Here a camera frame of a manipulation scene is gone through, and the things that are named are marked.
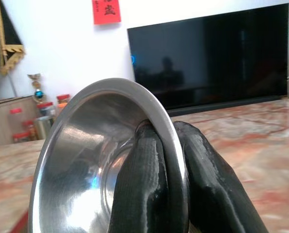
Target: glass jar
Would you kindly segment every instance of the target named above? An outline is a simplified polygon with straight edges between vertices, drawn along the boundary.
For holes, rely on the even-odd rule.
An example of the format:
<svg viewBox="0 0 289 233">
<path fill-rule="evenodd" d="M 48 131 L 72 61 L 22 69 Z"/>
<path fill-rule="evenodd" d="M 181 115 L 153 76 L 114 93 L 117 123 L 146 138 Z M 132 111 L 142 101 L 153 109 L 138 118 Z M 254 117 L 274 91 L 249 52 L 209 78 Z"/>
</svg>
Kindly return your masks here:
<svg viewBox="0 0 289 233">
<path fill-rule="evenodd" d="M 21 143 L 21 142 L 29 142 L 30 141 L 30 133 L 23 132 L 23 133 L 16 133 L 12 135 L 14 143 Z"/>
<path fill-rule="evenodd" d="M 56 98 L 58 101 L 57 109 L 58 109 L 58 114 L 59 114 L 61 113 L 63 108 L 65 108 L 65 106 L 68 104 L 70 100 L 70 95 L 69 94 L 60 95 L 60 96 L 57 96 Z"/>
<path fill-rule="evenodd" d="M 56 111 L 53 105 L 53 102 L 45 102 L 37 104 L 37 108 L 39 109 L 39 112 L 42 116 L 50 116 L 55 117 Z"/>
<path fill-rule="evenodd" d="M 54 123 L 52 116 L 42 116 L 33 121 L 39 140 L 45 139 Z"/>
<path fill-rule="evenodd" d="M 56 97 L 58 103 L 68 103 L 70 100 L 70 95 L 69 94 L 63 94 L 63 95 L 59 95 Z"/>
<path fill-rule="evenodd" d="M 24 121 L 24 115 L 21 108 L 11 109 L 8 118 L 12 134 L 25 132 L 22 126 L 22 122 Z"/>
<path fill-rule="evenodd" d="M 33 125 L 33 121 L 32 120 L 26 120 L 23 122 L 23 126 L 26 132 L 29 132 L 29 137 L 31 141 L 35 141 L 37 140 L 37 133 L 36 133 L 36 129 Z"/>
</svg>

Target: stainless steel bowl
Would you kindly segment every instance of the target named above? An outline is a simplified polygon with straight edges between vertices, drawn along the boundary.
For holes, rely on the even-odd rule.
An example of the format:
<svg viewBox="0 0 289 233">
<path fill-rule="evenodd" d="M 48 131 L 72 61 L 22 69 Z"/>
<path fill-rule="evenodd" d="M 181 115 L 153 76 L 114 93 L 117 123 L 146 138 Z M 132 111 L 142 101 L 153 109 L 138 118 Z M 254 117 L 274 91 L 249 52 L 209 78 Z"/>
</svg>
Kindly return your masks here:
<svg viewBox="0 0 289 233">
<path fill-rule="evenodd" d="M 106 233 L 116 176 L 147 118 L 166 155 L 170 204 L 178 214 L 171 229 L 187 228 L 175 225 L 178 217 L 188 219 L 187 179 L 168 114 L 139 84 L 107 79 L 80 91 L 54 123 L 32 184 L 29 232 Z"/>
</svg>

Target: flat screen tv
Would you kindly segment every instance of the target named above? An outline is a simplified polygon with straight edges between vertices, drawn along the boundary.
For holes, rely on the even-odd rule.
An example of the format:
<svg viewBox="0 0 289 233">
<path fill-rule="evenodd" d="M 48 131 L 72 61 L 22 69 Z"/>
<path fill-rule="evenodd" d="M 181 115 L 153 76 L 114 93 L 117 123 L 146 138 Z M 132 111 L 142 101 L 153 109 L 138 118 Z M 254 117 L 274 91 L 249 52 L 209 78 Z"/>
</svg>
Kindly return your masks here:
<svg viewBox="0 0 289 233">
<path fill-rule="evenodd" d="M 287 94 L 289 5 L 128 29 L 135 81 L 167 110 Z"/>
</svg>

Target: white wall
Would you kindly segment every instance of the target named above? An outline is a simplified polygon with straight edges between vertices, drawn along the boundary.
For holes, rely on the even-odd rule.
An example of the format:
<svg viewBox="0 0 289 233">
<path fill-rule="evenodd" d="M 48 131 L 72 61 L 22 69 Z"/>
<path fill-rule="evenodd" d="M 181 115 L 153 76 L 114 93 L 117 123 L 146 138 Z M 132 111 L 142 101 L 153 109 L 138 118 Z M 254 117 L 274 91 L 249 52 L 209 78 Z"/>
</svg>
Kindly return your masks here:
<svg viewBox="0 0 289 233">
<path fill-rule="evenodd" d="M 122 23 L 94 26 L 91 0 L 4 0 L 25 48 L 10 76 L 19 95 L 33 92 L 26 74 L 43 75 L 50 100 L 101 79 L 133 79 L 127 28 L 287 3 L 289 0 L 120 0 Z M 0 79 L 0 98 L 10 95 Z"/>
</svg>

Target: red paper sign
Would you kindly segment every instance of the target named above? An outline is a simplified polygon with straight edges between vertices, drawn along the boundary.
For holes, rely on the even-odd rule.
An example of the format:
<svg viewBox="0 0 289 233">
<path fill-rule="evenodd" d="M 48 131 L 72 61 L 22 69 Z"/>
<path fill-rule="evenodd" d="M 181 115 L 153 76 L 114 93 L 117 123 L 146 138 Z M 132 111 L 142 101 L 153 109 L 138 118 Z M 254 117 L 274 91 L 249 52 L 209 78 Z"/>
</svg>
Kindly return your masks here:
<svg viewBox="0 0 289 233">
<path fill-rule="evenodd" d="M 94 24 L 121 22 L 119 0 L 92 0 Z"/>
</svg>

